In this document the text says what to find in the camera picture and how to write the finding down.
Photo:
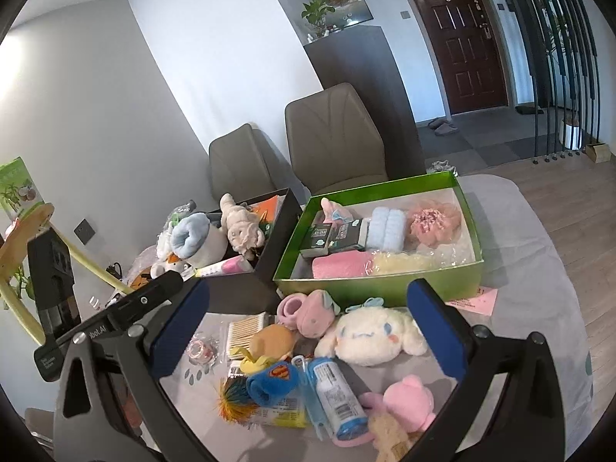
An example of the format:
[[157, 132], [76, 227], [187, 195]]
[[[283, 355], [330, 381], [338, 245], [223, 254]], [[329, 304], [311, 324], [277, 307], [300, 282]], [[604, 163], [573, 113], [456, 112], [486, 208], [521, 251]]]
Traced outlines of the brown plush toy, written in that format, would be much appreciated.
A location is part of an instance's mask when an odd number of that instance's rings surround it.
[[374, 436], [377, 462], [399, 462], [421, 437], [420, 433], [406, 433], [392, 415], [378, 412], [368, 420], [368, 429]]

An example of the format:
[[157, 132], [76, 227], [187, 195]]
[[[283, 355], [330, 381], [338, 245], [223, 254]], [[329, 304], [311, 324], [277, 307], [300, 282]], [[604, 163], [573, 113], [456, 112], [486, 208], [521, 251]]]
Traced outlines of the orange round plush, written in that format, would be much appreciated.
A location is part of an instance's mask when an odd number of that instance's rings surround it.
[[252, 358], [284, 360], [292, 354], [295, 347], [295, 334], [281, 324], [270, 324], [258, 331], [249, 340], [248, 350]]

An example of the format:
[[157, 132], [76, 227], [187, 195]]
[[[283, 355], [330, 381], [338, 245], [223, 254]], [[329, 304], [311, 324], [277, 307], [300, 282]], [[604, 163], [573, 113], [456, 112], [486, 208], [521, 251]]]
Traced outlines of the framed food picture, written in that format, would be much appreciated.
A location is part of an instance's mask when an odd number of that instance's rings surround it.
[[334, 12], [325, 16], [325, 25], [330, 29], [343, 29], [374, 19], [365, 0], [323, 0]]

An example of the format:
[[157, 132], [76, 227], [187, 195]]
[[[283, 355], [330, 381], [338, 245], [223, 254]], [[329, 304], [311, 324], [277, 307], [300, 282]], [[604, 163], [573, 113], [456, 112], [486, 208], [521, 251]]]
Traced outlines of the black slat room divider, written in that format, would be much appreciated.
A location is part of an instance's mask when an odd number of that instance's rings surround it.
[[512, 0], [531, 74], [531, 161], [579, 156], [600, 136], [598, 50], [583, 0]]

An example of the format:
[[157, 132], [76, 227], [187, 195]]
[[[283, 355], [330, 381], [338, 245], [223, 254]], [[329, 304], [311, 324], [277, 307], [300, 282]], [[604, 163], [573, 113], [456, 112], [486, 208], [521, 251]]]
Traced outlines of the round wooden side table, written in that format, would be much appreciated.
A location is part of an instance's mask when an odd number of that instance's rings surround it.
[[51, 222], [53, 213], [54, 206], [52, 203], [43, 203], [37, 206], [16, 223], [12, 232], [1, 246], [1, 298], [6, 303], [6, 306], [8, 306], [9, 311], [13, 313], [13, 316], [21, 324], [21, 327], [24, 328], [24, 331], [38, 345], [43, 345], [46, 341], [44, 328], [31, 311], [26, 308], [23, 301], [19, 299], [17, 291], [9, 284], [10, 280], [17, 274], [18, 268], [22, 267], [24, 263], [28, 263], [30, 275], [34, 278], [34, 268], [37, 267], [37, 261], [29, 259], [29, 254], [33, 252], [33, 248], [29, 247], [29, 243], [34, 238], [38, 238], [38, 236], [47, 233], [47, 231], [54, 231], [60, 238], [60, 241], [65, 243], [71, 258], [81, 264], [83, 268], [123, 295], [129, 295], [134, 292], [133, 288], [102, 269], [94, 260], [90, 259], [89, 256], [63, 235]]

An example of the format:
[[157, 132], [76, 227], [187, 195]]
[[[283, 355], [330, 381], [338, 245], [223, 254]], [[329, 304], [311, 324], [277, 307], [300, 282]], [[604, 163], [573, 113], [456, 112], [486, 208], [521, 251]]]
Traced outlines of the dark grey cabinet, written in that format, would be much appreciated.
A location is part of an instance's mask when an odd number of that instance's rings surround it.
[[387, 175], [396, 179], [424, 174], [415, 117], [382, 28], [352, 26], [304, 49], [323, 88], [345, 82], [357, 92], [383, 141]]

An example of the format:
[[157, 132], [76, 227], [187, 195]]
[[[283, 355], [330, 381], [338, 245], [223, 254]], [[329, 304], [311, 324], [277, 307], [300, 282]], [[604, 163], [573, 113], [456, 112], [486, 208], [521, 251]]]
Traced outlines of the green gift box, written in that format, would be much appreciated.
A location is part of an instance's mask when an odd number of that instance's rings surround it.
[[274, 280], [286, 295], [324, 289], [343, 308], [402, 306], [418, 278], [444, 300], [476, 296], [483, 263], [459, 180], [437, 172], [311, 197]]

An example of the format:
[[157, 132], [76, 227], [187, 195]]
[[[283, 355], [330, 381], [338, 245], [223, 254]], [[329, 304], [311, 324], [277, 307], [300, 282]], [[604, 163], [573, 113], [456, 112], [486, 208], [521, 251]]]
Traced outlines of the pink tape roll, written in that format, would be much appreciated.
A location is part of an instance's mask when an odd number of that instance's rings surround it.
[[216, 360], [216, 347], [209, 339], [194, 338], [187, 347], [187, 356], [193, 364], [209, 365]]

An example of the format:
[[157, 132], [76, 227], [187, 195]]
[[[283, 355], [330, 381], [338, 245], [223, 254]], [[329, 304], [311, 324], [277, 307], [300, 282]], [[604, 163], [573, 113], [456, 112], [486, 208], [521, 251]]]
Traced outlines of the beige bunny plush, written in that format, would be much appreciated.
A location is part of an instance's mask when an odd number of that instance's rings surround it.
[[236, 253], [248, 262], [255, 259], [256, 251], [265, 244], [265, 235], [259, 226], [259, 216], [245, 206], [235, 203], [230, 193], [223, 194], [219, 202], [221, 230]]

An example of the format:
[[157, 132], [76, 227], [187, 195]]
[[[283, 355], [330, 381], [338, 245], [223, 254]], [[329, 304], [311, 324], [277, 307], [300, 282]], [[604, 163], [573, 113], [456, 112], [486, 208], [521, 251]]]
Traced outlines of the blue white bottle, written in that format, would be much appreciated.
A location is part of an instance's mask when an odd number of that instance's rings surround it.
[[314, 359], [308, 375], [335, 441], [353, 441], [368, 432], [368, 415], [332, 359]]

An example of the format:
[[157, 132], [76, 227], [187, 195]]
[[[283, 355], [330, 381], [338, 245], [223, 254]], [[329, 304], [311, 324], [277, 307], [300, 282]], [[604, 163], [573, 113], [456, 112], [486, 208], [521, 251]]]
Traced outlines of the yellow packaged item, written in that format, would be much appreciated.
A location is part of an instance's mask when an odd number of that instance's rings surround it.
[[296, 393], [284, 397], [272, 407], [259, 407], [249, 418], [252, 424], [270, 425], [271, 427], [304, 429], [308, 425], [308, 416], [302, 396]]

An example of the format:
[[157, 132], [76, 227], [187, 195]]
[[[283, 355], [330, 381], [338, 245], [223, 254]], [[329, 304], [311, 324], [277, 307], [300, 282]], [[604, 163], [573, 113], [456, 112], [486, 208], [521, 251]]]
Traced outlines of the white sneakers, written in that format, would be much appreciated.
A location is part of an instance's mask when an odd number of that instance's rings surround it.
[[457, 168], [454, 165], [452, 165], [452, 163], [450, 163], [448, 160], [433, 161], [427, 166], [426, 172], [428, 174], [440, 173], [440, 172], [451, 172], [454, 176], [459, 175], [459, 173], [457, 172]]

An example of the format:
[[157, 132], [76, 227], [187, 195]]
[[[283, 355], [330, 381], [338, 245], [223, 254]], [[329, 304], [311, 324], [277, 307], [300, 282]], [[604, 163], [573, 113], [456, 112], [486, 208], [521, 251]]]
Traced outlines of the white cinnamoroll plush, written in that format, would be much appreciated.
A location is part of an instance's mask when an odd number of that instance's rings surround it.
[[417, 357], [427, 350], [427, 341], [408, 310], [362, 306], [328, 328], [314, 356], [372, 367], [393, 361], [401, 353]]

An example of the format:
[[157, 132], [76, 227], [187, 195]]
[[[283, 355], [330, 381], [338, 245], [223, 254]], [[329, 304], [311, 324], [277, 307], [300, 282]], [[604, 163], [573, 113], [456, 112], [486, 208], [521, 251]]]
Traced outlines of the black storage box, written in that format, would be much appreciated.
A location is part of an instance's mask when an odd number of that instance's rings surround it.
[[209, 311], [220, 314], [273, 313], [280, 303], [275, 271], [301, 215], [295, 193], [278, 190], [247, 203], [235, 203], [231, 194], [220, 199], [218, 213], [226, 227], [228, 253], [220, 274], [213, 265], [198, 280], [209, 293]]

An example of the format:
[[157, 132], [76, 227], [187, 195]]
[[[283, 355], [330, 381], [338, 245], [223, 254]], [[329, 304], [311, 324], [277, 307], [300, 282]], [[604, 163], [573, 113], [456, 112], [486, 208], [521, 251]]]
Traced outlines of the cotton swab box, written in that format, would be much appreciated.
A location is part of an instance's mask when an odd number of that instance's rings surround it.
[[253, 336], [272, 322], [273, 316], [266, 312], [242, 316], [238, 320], [231, 321], [226, 333], [226, 357], [231, 361], [240, 359], [242, 353], [238, 352], [237, 349], [248, 350]]

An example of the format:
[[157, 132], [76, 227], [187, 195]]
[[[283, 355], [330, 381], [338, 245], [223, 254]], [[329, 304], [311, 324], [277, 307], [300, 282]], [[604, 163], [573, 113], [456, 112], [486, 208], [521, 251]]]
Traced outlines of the potted green plant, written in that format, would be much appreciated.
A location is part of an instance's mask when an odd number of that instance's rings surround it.
[[335, 12], [335, 7], [327, 0], [312, 0], [303, 6], [301, 17], [312, 27], [317, 38], [324, 38], [327, 31], [326, 17]]

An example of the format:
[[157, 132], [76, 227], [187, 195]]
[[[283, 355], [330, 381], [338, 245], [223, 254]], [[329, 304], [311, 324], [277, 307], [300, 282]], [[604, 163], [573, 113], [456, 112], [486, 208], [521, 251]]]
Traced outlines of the green carton box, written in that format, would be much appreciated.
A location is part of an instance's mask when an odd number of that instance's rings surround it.
[[0, 197], [10, 220], [23, 219], [45, 203], [21, 156], [1, 166]]

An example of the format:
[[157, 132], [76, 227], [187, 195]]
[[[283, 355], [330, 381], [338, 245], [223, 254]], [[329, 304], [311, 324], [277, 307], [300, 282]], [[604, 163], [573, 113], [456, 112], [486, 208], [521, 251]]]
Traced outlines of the pink paper card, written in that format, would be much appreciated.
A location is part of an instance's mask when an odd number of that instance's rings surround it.
[[497, 295], [497, 289], [479, 286], [475, 296], [450, 300], [446, 305], [454, 306], [457, 310], [490, 317], [494, 312]]

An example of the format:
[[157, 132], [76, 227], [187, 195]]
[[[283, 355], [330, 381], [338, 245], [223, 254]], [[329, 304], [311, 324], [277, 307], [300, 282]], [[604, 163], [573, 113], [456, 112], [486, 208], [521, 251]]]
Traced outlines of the pink plush toy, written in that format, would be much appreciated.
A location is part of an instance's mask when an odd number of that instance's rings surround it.
[[371, 413], [384, 411], [392, 415], [406, 433], [423, 433], [435, 419], [432, 392], [415, 374], [390, 385], [382, 394], [362, 393], [359, 403]]

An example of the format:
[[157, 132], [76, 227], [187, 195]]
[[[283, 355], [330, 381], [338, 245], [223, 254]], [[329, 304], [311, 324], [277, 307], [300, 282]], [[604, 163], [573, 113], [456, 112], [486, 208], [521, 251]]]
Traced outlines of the pink folded cloth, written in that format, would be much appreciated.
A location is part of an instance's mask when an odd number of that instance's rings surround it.
[[373, 257], [368, 251], [359, 250], [320, 256], [312, 262], [313, 277], [316, 280], [363, 278], [372, 269]]

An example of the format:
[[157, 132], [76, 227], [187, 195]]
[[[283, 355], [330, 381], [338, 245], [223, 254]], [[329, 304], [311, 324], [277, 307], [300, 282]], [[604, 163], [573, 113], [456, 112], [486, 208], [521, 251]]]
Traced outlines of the grey dining chair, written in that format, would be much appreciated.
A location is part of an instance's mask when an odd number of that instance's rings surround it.
[[313, 195], [387, 181], [382, 138], [343, 82], [285, 107], [291, 167]]
[[303, 187], [282, 153], [258, 128], [245, 123], [209, 145], [209, 178], [214, 199], [230, 193], [236, 201], [283, 189], [303, 196]]

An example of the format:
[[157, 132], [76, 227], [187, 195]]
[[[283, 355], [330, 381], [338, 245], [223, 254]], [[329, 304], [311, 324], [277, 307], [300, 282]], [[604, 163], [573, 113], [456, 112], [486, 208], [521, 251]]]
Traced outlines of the pink strawberry slipper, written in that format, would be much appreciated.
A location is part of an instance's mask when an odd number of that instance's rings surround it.
[[290, 294], [277, 307], [279, 322], [308, 339], [323, 337], [339, 313], [339, 305], [322, 289], [313, 290], [308, 295]]

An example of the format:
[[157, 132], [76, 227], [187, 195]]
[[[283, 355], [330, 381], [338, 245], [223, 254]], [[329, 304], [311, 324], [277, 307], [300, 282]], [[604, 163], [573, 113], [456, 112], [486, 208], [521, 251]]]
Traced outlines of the blue superman sock roll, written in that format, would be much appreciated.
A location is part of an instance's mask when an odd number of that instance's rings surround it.
[[270, 408], [292, 393], [299, 382], [298, 368], [286, 361], [280, 361], [248, 377], [246, 390], [259, 407]]

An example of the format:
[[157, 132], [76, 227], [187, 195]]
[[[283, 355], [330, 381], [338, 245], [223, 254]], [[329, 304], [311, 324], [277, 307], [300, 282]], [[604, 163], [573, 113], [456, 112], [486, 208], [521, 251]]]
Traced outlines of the black tissue pack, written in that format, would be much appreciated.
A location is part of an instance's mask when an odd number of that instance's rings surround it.
[[330, 253], [342, 253], [343, 251], [364, 251], [368, 238], [368, 221], [355, 219], [344, 223], [336, 228], [329, 243]]
[[300, 255], [304, 259], [314, 259], [335, 253], [337, 235], [342, 228], [343, 225], [336, 223], [311, 226], [302, 240]]

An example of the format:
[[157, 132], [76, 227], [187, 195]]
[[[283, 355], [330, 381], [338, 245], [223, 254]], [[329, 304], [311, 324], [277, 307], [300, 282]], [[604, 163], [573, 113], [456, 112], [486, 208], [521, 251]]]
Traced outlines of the dark brown entrance door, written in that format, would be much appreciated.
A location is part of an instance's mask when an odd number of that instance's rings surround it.
[[455, 114], [507, 105], [498, 48], [482, 0], [415, 0]]

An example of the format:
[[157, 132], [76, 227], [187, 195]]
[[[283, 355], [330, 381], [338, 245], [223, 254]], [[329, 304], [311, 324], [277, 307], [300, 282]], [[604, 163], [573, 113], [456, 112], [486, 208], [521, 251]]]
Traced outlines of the orange spiky rubber ball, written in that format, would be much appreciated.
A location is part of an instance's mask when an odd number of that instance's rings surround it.
[[218, 388], [218, 414], [230, 424], [246, 424], [259, 406], [248, 394], [248, 379], [225, 378]]

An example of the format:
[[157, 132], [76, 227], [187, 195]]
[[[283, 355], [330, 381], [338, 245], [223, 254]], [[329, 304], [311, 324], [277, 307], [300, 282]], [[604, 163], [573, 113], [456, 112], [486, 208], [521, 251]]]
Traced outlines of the pink mesh bath puff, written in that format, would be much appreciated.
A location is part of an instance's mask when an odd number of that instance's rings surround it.
[[452, 203], [422, 201], [407, 213], [407, 233], [430, 248], [452, 243], [462, 225], [462, 212]]

